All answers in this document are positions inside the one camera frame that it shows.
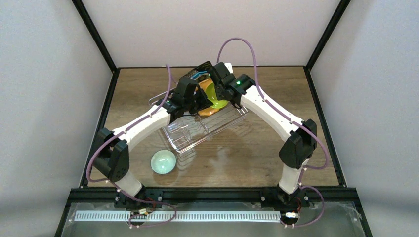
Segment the black frame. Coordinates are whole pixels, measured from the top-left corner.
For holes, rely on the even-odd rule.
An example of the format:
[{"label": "black frame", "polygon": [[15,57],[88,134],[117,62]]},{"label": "black frame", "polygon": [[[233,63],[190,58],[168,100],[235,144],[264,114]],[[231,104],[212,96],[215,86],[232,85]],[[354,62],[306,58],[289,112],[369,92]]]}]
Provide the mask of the black frame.
[{"label": "black frame", "polygon": [[[118,68],[114,61],[112,60],[111,55],[106,49],[105,44],[103,43],[92,19],[89,17],[89,14],[82,2],[82,0],[72,0],[74,6],[80,14],[80,17],[83,19],[86,27],[88,28],[93,40],[95,41],[97,47],[102,53],[106,63],[108,64],[110,70],[113,73],[110,86],[106,95],[106,99],[100,114],[99,122],[96,128],[96,133],[98,130],[104,127],[106,117],[109,111],[109,107],[112,102],[112,97],[115,91],[115,87],[118,81],[118,76],[121,68]],[[317,113],[319,115],[320,123],[323,128],[325,139],[329,147],[329,152],[331,154],[331,159],[333,166],[335,168],[336,176],[339,185],[337,186],[317,186],[316,188],[322,193],[325,201],[342,201],[342,202],[353,202],[357,211],[361,214],[361,224],[364,229],[365,235],[371,237],[372,233],[369,228],[367,219],[365,217],[361,202],[359,200],[358,194],[355,188],[348,188],[346,186],[346,181],[337,158],[335,147],[333,145],[331,135],[324,117],[322,107],[320,105],[317,92],[311,78],[311,69],[314,66],[314,63],[320,56],[321,51],[325,47],[328,39],[332,35],[333,30],[337,26],[339,19],[342,17],[345,9],[349,5],[350,0],[341,0],[338,4],[332,18],[330,19],[322,37],[320,38],[316,48],[313,51],[309,61],[306,66],[303,66],[307,82],[313,96],[313,101],[316,106]],[[88,159],[85,167],[87,166],[88,161],[93,155],[94,150],[91,149],[88,155]],[[178,203],[178,202],[202,202],[202,201],[220,201],[220,202],[260,202],[260,196],[263,195],[267,190],[273,190],[276,187],[246,187],[246,188],[155,188],[147,187],[147,190],[152,190],[156,193],[159,193],[166,202],[169,203]],[[314,191],[305,190],[305,194],[309,197],[310,201],[320,201],[319,197]],[[55,236],[61,236],[63,227],[66,221],[66,217],[72,203],[78,202],[115,202],[115,197],[117,192],[115,188],[112,187],[88,187],[88,181],[85,178],[85,169],[80,181],[80,187],[76,189],[71,189],[66,206],[64,208],[63,215],[61,217],[60,223],[58,225]]]}]

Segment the white backdrop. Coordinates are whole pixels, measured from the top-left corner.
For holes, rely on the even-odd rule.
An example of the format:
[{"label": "white backdrop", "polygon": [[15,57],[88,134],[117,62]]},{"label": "white backdrop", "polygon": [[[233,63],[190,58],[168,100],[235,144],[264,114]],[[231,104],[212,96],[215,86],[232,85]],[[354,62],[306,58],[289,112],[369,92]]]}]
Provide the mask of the white backdrop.
[{"label": "white backdrop", "polygon": [[[84,0],[117,67],[215,61],[231,37],[259,65],[306,65],[339,0]],[[242,42],[221,59],[252,65]]]},{"label": "white backdrop", "polygon": [[374,236],[418,236],[419,4],[352,1],[311,71]]},{"label": "white backdrop", "polygon": [[0,3],[0,236],[54,236],[111,72],[71,1]]}]

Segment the dish rack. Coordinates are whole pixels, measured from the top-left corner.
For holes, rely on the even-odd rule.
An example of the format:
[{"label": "dish rack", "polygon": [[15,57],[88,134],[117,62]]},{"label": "dish rack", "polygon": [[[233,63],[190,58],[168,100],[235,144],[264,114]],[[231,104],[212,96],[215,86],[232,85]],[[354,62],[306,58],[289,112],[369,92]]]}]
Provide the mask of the dish rack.
[{"label": "dish rack", "polygon": [[[148,103],[153,106],[158,100],[164,98],[163,92]],[[248,110],[245,107],[236,109],[230,103],[211,116],[184,116],[175,122],[162,128],[171,146],[178,152],[183,153],[199,143],[210,139],[219,132],[242,121]]]}]

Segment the lime green bowl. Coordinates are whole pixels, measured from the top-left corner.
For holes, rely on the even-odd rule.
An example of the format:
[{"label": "lime green bowl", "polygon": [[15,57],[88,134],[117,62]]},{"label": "lime green bowl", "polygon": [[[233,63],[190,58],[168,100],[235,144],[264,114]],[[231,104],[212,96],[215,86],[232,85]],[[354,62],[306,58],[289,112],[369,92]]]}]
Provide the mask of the lime green bowl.
[{"label": "lime green bowl", "polygon": [[211,105],[211,108],[221,109],[228,104],[228,100],[217,100],[214,83],[209,84],[205,88],[205,94],[207,95],[209,101],[211,101],[214,104],[214,105]]}]

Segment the perforated white strip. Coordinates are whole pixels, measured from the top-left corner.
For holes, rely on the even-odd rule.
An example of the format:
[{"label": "perforated white strip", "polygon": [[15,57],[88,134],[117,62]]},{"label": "perforated white strip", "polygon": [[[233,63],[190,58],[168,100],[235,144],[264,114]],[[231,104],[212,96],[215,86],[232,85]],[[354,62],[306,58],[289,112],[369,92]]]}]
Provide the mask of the perforated white strip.
[{"label": "perforated white strip", "polygon": [[[161,222],[170,219],[173,211],[155,211],[132,222]],[[128,221],[129,211],[76,211],[74,221]],[[178,211],[172,221],[179,222],[279,222],[279,211]]]}]

